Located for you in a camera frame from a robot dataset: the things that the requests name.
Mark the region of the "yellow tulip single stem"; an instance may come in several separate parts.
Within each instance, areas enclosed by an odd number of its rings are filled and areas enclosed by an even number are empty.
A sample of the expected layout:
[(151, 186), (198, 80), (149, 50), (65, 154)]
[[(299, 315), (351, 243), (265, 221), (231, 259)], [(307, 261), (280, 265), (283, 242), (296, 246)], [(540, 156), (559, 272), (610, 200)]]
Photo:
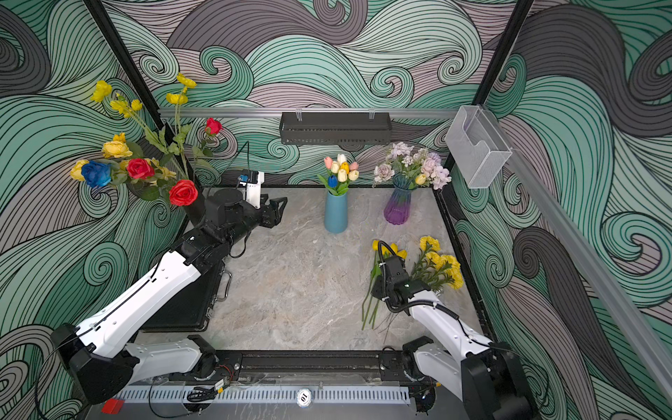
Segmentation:
[(376, 279), (380, 276), (380, 260), (379, 257), (379, 241), (374, 240), (372, 243), (372, 249), (374, 250), (374, 261), (373, 267), (370, 271), (369, 286), (367, 287), (367, 294), (364, 301), (362, 302), (362, 330), (366, 327), (371, 329), (375, 328), (376, 316), (378, 312), (379, 304), (376, 303), (376, 299), (373, 296), (373, 291), (376, 286)]

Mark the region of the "teal ceramic vase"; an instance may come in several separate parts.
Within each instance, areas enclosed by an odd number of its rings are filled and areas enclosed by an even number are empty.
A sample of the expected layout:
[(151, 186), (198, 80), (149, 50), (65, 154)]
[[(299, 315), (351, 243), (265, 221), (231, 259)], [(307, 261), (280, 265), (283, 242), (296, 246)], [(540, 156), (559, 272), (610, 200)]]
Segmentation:
[(332, 234), (344, 232), (348, 227), (348, 195), (328, 192), (325, 205), (325, 229)]

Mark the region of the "yellow carnation flower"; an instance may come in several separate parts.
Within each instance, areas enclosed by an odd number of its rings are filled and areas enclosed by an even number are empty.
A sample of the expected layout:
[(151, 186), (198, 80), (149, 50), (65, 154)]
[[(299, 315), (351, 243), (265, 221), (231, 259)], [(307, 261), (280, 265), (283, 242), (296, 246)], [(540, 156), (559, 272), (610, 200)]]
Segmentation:
[(430, 252), (439, 252), (441, 250), (440, 242), (436, 238), (433, 238), (431, 236), (423, 236), (420, 239), (420, 250), (424, 254), (430, 253)]
[(441, 257), (442, 271), (449, 273), (451, 276), (458, 276), (460, 274), (460, 263), (454, 255), (444, 255)]
[(445, 286), (458, 290), (464, 285), (464, 278), (459, 269), (457, 271), (451, 269), (435, 273), (430, 278), (429, 285), (434, 291), (441, 290)]
[(446, 260), (437, 252), (430, 251), (425, 255), (425, 262), (434, 270), (440, 271), (446, 264)]

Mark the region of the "purple glass vase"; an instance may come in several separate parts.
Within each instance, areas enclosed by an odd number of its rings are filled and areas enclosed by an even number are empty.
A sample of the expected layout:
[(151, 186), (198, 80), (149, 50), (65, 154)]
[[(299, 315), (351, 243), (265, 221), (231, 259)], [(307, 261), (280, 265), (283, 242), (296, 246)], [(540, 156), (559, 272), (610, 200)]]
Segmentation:
[(392, 178), (394, 191), (383, 210), (383, 216), (388, 223), (403, 225), (411, 214), (411, 198), (414, 190), (413, 181), (399, 174)]

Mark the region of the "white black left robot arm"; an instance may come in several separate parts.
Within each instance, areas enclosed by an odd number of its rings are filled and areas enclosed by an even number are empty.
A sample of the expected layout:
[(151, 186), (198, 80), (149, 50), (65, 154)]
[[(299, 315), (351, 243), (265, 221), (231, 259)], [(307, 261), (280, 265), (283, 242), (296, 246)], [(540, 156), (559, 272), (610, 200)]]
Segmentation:
[(174, 296), (229, 257), (254, 228), (280, 224), (287, 202), (260, 194), (250, 203), (233, 188), (216, 192), (206, 199), (196, 226), (140, 280), (79, 325), (54, 330), (52, 344), (86, 402), (105, 403), (127, 385), (156, 376), (188, 374), (209, 380), (218, 358), (198, 334), (150, 346), (133, 344), (131, 338)]

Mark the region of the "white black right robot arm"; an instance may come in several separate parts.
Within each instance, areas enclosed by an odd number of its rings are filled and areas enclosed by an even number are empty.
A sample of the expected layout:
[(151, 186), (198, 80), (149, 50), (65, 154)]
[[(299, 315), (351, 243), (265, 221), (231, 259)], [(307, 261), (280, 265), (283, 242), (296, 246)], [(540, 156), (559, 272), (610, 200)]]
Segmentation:
[(539, 411), (520, 355), (463, 322), (385, 241), (373, 244), (376, 278), (370, 294), (391, 313), (405, 313), (432, 337), (411, 343), (409, 377), (429, 377), (462, 402), (472, 419), (536, 419)]

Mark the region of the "colourful tulip bunch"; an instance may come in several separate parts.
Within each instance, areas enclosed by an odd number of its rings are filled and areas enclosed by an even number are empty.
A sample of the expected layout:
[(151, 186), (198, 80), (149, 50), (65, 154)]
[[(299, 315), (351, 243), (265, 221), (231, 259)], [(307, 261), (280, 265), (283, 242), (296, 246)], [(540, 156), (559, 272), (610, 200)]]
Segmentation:
[(339, 154), (335, 159), (324, 158), (325, 172), (317, 175), (320, 183), (327, 192), (339, 197), (345, 195), (352, 183), (360, 177), (359, 164), (349, 162), (345, 154)]

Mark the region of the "mixed rose bouquet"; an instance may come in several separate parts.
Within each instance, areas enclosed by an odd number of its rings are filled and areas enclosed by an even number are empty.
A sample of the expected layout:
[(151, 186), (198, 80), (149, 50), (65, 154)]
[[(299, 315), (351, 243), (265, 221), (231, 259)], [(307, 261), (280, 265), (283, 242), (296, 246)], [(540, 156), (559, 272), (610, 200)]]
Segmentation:
[(140, 100), (131, 101), (123, 94), (114, 93), (105, 80), (97, 82), (91, 100), (107, 101), (121, 117), (134, 121), (160, 157), (146, 157), (137, 143), (120, 132), (103, 144), (101, 159), (78, 160), (70, 169), (69, 177), (93, 190), (126, 185), (145, 201), (164, 199), (172, 206), (183, 208), (195, 204), (201, 193), (187, 168), (187, 136), (192, 125), (182, 122), (181, 110), (189, 101), (188, 93), (196, 89), (198, 83), (182, 73), (177, 75), (177, 82), (180, 91), (166, 95), (166, 101), (174, 108), (171, 127), (175, 133), (171, 141), (166, 139), (166, 128), (151, 129), (142, 121), (140, 112), (144, 104)]

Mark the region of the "pink lilac flower bunch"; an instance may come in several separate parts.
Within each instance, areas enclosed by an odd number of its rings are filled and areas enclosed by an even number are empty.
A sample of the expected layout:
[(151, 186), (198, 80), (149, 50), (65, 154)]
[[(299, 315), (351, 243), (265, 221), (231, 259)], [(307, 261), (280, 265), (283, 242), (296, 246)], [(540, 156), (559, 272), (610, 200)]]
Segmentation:
[(452, 182), (450, 171), (437, 152), (428, 148), (415, 150), (407, 143), (392, 143), (381, 164), (374, 168), (374, 184), (392, 182), (404, 190), (431, 187), (442, 190)]

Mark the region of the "red small block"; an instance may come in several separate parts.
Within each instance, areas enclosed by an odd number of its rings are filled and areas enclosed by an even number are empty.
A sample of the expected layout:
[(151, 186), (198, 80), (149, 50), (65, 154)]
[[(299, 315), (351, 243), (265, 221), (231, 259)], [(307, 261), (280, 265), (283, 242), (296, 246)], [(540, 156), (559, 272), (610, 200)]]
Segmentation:
[(103, 404), (101, 413), (106, 415), (116, 415), (121, 411), (122, 407), (124, 407), (124, 400), (112, 398)]

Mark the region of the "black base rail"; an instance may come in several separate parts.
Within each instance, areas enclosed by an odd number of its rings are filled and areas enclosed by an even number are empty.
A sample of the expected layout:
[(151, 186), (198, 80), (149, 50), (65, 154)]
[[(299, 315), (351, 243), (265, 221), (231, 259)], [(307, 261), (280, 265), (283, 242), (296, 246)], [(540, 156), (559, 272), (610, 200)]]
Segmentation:
[(446, 387), (449, 383), (439, 378), (436, 367), (421, 366), (421, 353), (427, 354), (434, 349), (450, 362), (453, 360), (452, 353), (423, 338), (400, 349), (385, 346), (382, 350), (217, 350), (210, 381), (229, 378), (240, 383), (252, 383), (296, 374), (353, 374), (367, 381), (437, 381)]

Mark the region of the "black wall tray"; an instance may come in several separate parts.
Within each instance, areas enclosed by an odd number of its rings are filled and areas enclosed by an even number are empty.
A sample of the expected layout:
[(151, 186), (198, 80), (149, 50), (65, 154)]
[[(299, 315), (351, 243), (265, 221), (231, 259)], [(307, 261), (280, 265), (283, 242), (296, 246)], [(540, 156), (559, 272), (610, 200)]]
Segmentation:
[(284, 145), (337, 145), (350, 150), (363, 145), (387, 145), (392, 140), (388, 113), (304, 112), (283, 113), (279, 131)]

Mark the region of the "clear plastic wall bin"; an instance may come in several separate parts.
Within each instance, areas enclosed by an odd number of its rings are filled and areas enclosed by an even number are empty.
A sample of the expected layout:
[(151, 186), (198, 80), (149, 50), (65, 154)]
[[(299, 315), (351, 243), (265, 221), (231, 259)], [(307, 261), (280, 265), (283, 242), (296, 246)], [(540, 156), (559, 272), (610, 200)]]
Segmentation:
[(480, 105), (461, 106), (444, 139), (470, 189), (490, 187), (512, 155), (495, 114)]

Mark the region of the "black left corner post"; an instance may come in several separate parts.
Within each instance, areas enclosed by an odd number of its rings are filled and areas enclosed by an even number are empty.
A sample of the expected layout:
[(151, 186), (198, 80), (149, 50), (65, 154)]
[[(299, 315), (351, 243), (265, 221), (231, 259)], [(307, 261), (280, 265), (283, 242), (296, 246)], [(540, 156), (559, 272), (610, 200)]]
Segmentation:
[(135, 64), (134, 59), (132, 59), (131, 53), (124, 44), (121, 35), (114, 26), (103, 3), (98, 0), (84, 0), (83, 3), (88, 9), (91, 17), (94, 19), (103, 38), (107, 41), (112, 53), (117, 58), (122, 70), (124, 70), (124, 73), (129, 77), (131, 86), (136, 90), (139, 99), (143, 102), (145, 108), (147, 108), (150, 118), (154, 124), (161, 129), (164, 124), (159, 115), (159, 105), (145, 83), (138, 66)]

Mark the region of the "black corner frame post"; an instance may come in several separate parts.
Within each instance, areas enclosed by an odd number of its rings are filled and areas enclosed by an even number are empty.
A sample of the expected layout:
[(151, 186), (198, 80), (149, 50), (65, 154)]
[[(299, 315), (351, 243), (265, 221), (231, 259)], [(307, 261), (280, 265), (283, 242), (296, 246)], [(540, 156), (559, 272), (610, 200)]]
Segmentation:
[[(474, 100), (470, 105), (479, 105), (486, 108), (486, 100), (490, 95), (495, 82), (497, 81), (503, 66), (509, 57), (509, 54), (516, 43), (519, 33), (523, 27), (523, 23), (528, 17), (533, 3), (531, 1), (518, 1), (512, 10), (507, 26), (505, 27), (502, 36), (495, 47), (493, 59), (491, 59), (484, 78), (479, 84), (479, 88), (474, 96)], [(456, 164), (451, 152), (451, 160)]]

